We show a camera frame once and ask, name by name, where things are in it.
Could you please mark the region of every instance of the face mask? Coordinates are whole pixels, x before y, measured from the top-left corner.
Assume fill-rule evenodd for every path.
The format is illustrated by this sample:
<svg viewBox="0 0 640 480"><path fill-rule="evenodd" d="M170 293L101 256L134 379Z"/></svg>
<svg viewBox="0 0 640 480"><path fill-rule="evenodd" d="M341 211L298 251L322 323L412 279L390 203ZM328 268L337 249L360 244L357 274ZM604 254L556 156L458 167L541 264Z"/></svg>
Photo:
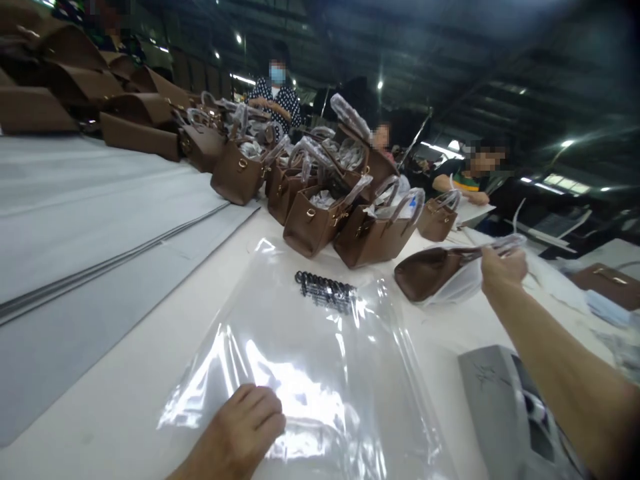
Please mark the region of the face mask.
<svg viewBox="0 0 640 480"><path fill-rule="evenodd" d="M282 85L285 82L285 70L280 67L270 66L269 76L271 77L271 82L276 85Z"/></svg>

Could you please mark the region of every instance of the worker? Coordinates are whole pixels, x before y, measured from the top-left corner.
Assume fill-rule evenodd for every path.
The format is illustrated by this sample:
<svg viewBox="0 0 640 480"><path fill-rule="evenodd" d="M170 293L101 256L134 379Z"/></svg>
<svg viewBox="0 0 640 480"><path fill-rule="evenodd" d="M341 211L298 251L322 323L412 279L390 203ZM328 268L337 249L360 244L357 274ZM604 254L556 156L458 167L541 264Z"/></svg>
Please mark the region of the worker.
<svg viewBox="0 0 640 480"><path fill-rule="evenodd" d="M431 174L430 197L436 197L452 188L458 189L474 205L486 205L489 196L484 193L487 174L506 162L507 145L501 139L483 139L472 147L468 159L448 159Z"/></svg>
<svg viewBox="0 0 640 480"><path fill-rule="evenodd" d="M83 29L98 50L124 53L138 67L147 60L140 40L121 28L130 15L125 0L56 0L51 15Z"/></svg>
<svg viewBox="0 0 640 480"><path fill-rule="evenodd" d="M382 122L378 125L375 132L373 132L373 148L382 153L388 160L395 163L391 152L387 151L389 146L389 137L391 135L391 124L389 122Z"/></svg>
<svg viewBox="0 0 640 480"><path fill-rule="evenodd" d="M298 95L287 81L287 66L290 64L287 45L282 41L275 42L269 78L260 78L245 100L251 107L262 108L271 114L276 142L289 134L291 128L298 128L302 123Z"/></svg>
<svg viewBox="0 0 640 480"><path fill-rule="evenodd" d="M524 290L524 252L502 258L483 248L481 268L489 304L590 472L598 480L640 478L626 471L640 453L640 438L634 438L640 389L589 352ZM242 385L168 480L248 480L284 428L274 392Z"/></svg>

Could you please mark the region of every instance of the polka dot shirt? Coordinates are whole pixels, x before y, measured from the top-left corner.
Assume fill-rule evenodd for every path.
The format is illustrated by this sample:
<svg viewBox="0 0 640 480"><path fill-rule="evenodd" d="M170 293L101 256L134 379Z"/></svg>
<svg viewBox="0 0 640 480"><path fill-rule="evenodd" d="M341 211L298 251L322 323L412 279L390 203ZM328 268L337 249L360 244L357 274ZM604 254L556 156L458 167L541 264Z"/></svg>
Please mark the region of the polka dot shirt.
<svg viewBox="0 0 640 480"><path fill-rule="evenodd" d="M295 91L287 85L282 85L280 91L273 98L271 93L271 80L268 78L260 78L255 84L255 88L249 94L245 103L249 103L250 99L265 98L266 100L275 100L284 110L288 111L291 115L291 122L284 119L278 112L274 112L271 109L263 108L265 112L271 114L271 120L277 122L275 125L275 140L280 141L280 137L289 133L291 128L297 128L302 123L302 117L300 117L300 102L298 102L298 96Z"/></svg>

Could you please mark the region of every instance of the gray fabric sheet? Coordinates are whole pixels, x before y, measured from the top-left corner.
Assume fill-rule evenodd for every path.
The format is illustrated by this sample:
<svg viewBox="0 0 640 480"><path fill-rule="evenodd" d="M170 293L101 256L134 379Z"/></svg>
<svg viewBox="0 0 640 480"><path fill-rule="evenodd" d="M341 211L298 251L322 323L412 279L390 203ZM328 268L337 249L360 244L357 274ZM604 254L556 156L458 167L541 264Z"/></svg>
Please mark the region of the gray fabric sheet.
<svg viewBox="0 0 640 480"><path fill-rule="evenodd" d="M60 140L0 138L0 305L227 204L188 165Z"/></svg>
<svg viewBox="0 0 640 480"><path fill-rule="evenodd" d="M229 205L0 327L0 447L13 442L255 210Z"/></svg>

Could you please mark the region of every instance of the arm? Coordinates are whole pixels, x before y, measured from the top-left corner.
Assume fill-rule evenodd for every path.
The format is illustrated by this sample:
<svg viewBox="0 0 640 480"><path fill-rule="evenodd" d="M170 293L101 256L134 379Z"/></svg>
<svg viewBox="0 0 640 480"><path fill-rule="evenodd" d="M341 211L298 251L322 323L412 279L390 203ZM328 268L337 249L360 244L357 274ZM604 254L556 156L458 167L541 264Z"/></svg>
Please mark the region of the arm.
<svg viewBox="0 0 640 480"><path fill-rule="evenodd" d="M589 352L530 297L524 252L483 250L483 291L577 454L600 480L617 478L637 426L640 389Z"/></svg>

